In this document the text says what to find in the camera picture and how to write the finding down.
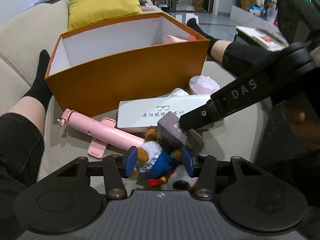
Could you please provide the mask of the person right hand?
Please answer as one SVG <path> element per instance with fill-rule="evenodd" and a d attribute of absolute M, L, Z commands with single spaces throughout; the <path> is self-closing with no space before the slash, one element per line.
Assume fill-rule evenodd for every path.
<path fill-rule="evenodd" d="M 308 149 L 319 150 L 319 123 L 308 120 L 305 112 L 298 108 L 284 106 L 282 115 L 293 134 L 302 139 Z"/>

